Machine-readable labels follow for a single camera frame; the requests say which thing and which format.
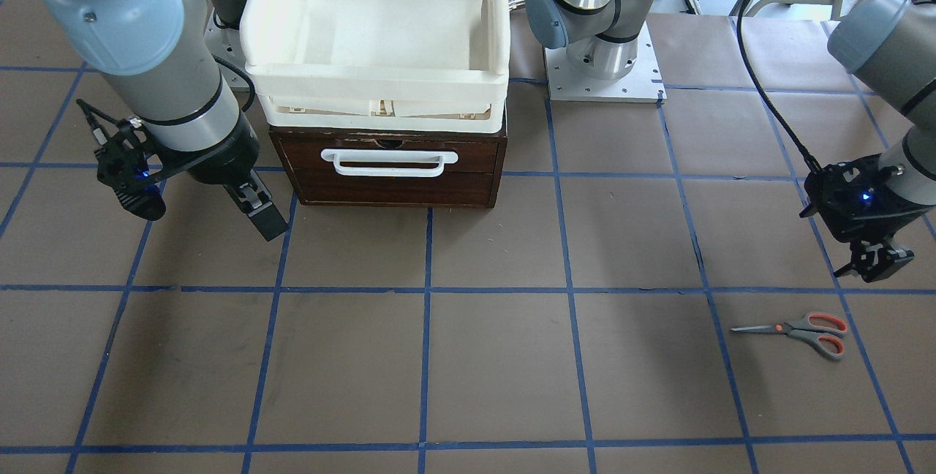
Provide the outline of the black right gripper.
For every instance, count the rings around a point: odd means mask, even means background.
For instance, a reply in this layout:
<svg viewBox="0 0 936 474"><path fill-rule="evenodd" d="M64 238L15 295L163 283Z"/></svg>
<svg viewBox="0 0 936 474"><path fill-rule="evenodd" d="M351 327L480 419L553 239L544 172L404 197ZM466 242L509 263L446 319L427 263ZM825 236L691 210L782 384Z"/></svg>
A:
<svg viewBox="0 0 936 474"><path fill-rule="evenodd" d="M287 220L272 200L257 171L260 141L253 127L235 127L220 144L205 151L206 157L192 168L192 178L202 184L221 185L266 241L287 232Z"/></svg>

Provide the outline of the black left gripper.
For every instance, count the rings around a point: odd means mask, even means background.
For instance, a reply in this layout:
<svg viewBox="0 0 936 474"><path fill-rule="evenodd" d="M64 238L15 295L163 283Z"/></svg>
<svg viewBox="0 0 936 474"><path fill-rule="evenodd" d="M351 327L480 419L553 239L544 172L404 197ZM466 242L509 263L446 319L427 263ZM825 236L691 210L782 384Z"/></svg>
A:
<svg viewBox="0 0 936 474"><path fill-rule="evenodd" d="M866 283L892 277L910 261L915 252L894 240L893 232L861 232L834 236L839 243L849 244L851 257L845 266L834 271L834 277L856 275Z"/></svg>

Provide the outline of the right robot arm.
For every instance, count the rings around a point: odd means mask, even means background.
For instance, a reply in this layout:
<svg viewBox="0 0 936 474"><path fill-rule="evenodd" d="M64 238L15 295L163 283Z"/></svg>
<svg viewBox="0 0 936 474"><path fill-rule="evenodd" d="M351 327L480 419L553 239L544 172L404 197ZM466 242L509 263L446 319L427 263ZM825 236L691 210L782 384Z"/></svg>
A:
<svg viewBox="0 0 936 474"><path fill-rule="evenodd" d="M287 230L254 170L260 142L224 80L227 62L205 40L215 5L236 24L245 0L43 0L73 48L103 74L132 116L79 100L96 138L97 178L121 207L154 221L166 204L158 184L181 172L221 185L267 240Z"/></svg>

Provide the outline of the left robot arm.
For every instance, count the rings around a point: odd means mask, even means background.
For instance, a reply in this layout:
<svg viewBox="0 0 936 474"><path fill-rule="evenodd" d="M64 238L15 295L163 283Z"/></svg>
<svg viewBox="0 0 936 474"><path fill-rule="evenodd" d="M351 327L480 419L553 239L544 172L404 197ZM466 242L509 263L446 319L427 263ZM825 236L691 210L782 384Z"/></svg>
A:
<svg viewBox="0 0 936 474"><path fill-rule="evenodd" d="M934 207L934 0L860 0L832 31L829 53L899 111L910 129L885 153L853 163L862 217L837 275L876 282L913 252L894 234Z"/></svg>

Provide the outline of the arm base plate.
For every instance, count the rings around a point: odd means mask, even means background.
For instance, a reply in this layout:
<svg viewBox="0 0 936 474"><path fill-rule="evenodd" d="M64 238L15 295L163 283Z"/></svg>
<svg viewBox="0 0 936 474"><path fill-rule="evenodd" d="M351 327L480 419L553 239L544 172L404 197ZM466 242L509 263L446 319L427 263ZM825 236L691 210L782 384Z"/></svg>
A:
<svg viewBox="0 0 936 474"><path fill-rule="evenodd" d="M552 99L662 103L668 98L646 23L629 42L594 36L543 52Z"/></svg>
<svg viewBox="0 0 936 474"><path fill-rule="evenodd" d="M224 24L217 16L214 8L211 10L210 17L208 17L204 40L211 54L227 61L228 64L234 65L238 70L246 72L246 60L243 47L241 47L240 31L228 28L227 24ZM248 85L237 73L228 67L224 67L224 65L221 65L220 70L224 80L227 81L234 93L249 93Z"/></svg>

